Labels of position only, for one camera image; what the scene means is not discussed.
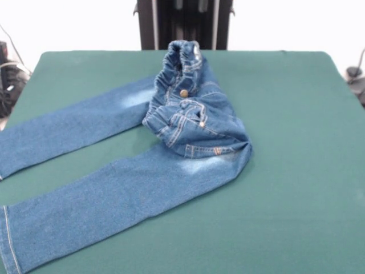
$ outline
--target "cable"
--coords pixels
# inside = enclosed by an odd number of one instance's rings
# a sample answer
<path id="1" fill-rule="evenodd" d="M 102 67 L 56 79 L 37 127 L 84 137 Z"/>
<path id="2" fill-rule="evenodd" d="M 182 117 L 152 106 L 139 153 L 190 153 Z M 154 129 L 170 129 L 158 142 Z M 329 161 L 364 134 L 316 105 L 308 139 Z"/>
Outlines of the cable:
<path id="1" fill-rule="evenodd" d="M 10 94 L 5 92 L 0 90 L 0 119 L 8 117 L 14 107 Z"/>
<path id="2" fill-rule="evenodd" d="M 359 94 L 356 94 L 356 96 L 361 99 L 360 97 L 363 96 L 365 94 L 365 88 L 359 93 Z"/>
<path id="3" fill-rule="evenodd" d="M 1 64 L 0 69 L 3 68 L 3 67 L 7 67 L 7 66 L 16 66 L 19 69 L 21 69 L 22 71 L 24 71 L 26 74 L 28 74 L 28 75 L 32 74 L 32 72 L 29 69 L 27 69 L 26 66 L 24 66 L 23 64 L 20 64 L 18 62 L 7 62 L 7 63 L 4 63 L 4 64 Z"/>
<path id="4" fill-rule="evenodd" d="M 363 62 L 363 57 L 364 57 L 364 53 L 365 53 L 365 48 L 363 49 L 363 51 L 361 52 L 361 57 L 360 57 L 360 61 L 359 61 L 359 65 L 358 65 L 358 69 L 356 70 L 356 74 L 359 73 L 360 68 L 361 68 L 361 64 Z"/>
<path id="5" fill-rule="evenodd" d="M 357 67 L 349 67 L 347 69 L 347 74 L 350 76 L 350 80 L 347 81 L 347 84 L 351 85 L 354 82 L 354 80 L 359 76 L 358 74 L 360 73 L 360 70 L 361 70 L 361 64 L 363 62 L 364 53 L 365 53 L 365 48 L 361 52 L 359 64 Z"/>
<path id="6" fill-rule="evenodd" d="M 13 39 L 11 38 L 11 36 L 9 35 L 9 33 L 7 33 L 7 32 L 6 32 L 6 30 L 3 28 L 3 26 L 2 26 L 1 24 L 0 24 L 0 29 L 2 29 L 2 31 L 5 33 L 5 35 L 9 38 L 10 43 L 11 43 L 11 45 L 13 46 L 13 49 L 14 49 L 15 53 L 17 54 L 17 56 L 18 56 L 18 58 L 19 58 L 20 62 L 24 65 L 23 59 L 22 59 L 22 57 L 20 56 L 20 54 L 19 54 L 19 52 L 18 52 L 17 48 L 15 47 L 15 44 L 14 44 L 14 42 L 13 42 Z"/>

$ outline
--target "metal button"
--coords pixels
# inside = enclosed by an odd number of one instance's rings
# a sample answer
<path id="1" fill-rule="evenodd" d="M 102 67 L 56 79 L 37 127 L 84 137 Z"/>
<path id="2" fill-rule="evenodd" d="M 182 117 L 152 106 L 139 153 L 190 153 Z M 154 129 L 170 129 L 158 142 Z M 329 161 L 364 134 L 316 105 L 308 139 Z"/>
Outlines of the metal button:
<path id="1" fill-rule="evenodd" d="M 187 90 L 181 90 L 180 91 L 180 96 L 183 98 L 186 98 L 189 96 L 189 92 Z"/>

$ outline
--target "green felt surface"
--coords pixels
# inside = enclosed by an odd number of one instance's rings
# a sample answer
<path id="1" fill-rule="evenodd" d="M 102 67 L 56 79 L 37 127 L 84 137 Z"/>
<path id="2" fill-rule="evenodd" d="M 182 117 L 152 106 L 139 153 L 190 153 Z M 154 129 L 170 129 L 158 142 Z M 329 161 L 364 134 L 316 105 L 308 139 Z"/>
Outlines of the green felt surface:
<path id="1" fill-rule="evenodd" d="M 156 74 L 164 53 L 43 54 L 7 126 Z M 331 58 L 205 55 L 253 141 L 242 174 L 32 273 L 365 273 L 365 115 Z M 155 142 L 138 127 L 23 170 L 0 183 L 0 204 L 53 190 Z"/>

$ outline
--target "blue denim jeans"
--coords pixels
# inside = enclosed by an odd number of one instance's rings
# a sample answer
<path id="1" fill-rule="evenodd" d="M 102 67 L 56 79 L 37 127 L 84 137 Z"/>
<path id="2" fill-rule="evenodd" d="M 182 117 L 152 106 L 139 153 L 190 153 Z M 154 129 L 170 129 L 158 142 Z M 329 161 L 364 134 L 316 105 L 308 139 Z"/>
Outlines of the blue denim jeans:
<path id="1" fill-rule="evenodd" d="M 161 142 L 62 188 L 0 208 L 7 273 L 26 273 L 233 180 L 252 153 L 243 123 L 196 42 L 174 41 L 155 78 L 0 133 L 0 176 L 140 124 Z"/>

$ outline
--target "black stand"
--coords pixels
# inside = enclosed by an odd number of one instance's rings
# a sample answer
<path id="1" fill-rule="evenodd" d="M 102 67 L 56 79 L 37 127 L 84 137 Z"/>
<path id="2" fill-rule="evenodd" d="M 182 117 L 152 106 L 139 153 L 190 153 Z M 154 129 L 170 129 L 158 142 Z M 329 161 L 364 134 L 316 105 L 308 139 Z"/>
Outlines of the black stand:
<path id="1" fill-rule="evenodd" d="M 232 0 L 137 0 L 143 50 L 195 40 L 201 49 L 226 50 Z"/>

